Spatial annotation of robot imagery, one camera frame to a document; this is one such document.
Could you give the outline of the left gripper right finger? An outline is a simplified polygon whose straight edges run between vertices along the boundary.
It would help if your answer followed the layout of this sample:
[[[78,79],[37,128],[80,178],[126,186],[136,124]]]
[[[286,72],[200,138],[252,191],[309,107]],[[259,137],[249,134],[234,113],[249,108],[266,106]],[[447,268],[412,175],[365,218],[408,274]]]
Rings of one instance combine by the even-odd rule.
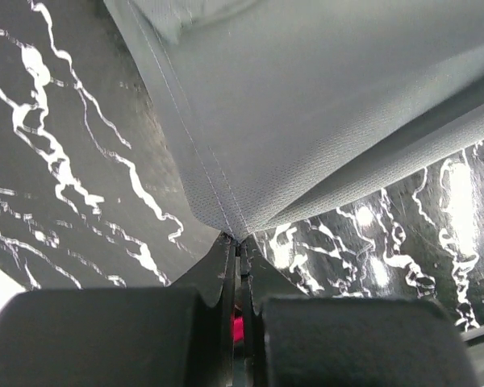
[[[253,239],[240,246],[249,386],[475,386],[465,344],[435,302],[309,298]]]

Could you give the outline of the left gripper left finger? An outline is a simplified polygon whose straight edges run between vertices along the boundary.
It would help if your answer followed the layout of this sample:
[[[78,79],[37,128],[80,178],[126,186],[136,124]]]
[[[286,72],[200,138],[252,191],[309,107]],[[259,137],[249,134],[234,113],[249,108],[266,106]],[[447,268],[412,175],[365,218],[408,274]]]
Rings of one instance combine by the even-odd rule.
[[[229,386],[236,244],[168,287],[51,289],[0,310],[0,386]]]

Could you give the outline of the grey t shirt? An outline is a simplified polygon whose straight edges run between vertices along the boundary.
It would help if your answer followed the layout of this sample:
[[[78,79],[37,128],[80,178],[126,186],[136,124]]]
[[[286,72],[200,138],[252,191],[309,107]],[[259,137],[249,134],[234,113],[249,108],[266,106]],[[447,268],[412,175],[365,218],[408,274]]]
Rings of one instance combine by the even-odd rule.
[[[109,1],[202,223],[244,239],[484,139],[484,1]]]

